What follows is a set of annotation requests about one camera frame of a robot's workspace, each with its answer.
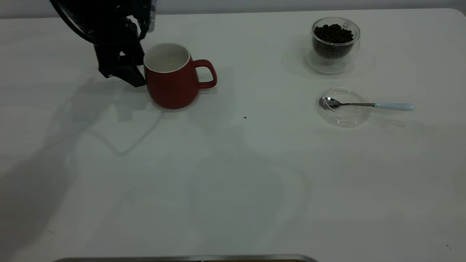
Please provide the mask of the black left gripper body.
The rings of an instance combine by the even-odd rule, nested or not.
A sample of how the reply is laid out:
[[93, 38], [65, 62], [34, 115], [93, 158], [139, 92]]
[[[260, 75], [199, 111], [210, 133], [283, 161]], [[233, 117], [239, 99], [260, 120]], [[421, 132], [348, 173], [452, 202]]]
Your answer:
[[69, 19], [93, 43], [98, 70], [109, 78], [111, 68], [124, 65], [125, 42], [146, 36], [146, 1], [71, 0]]

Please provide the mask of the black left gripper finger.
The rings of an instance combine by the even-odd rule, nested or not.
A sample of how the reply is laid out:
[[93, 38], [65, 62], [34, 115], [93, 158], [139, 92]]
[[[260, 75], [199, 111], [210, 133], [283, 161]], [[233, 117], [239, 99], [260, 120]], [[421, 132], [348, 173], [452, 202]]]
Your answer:
[[124, 67], [143, 65], [144, 51], [139, 40], [128, 40], [124, 44]]
[[109, 75], [120, 78], [133, 87], [141, 87], [146, 85], [145, 77], [142, 75], [136, 65], [116, 66], [110, 69]]

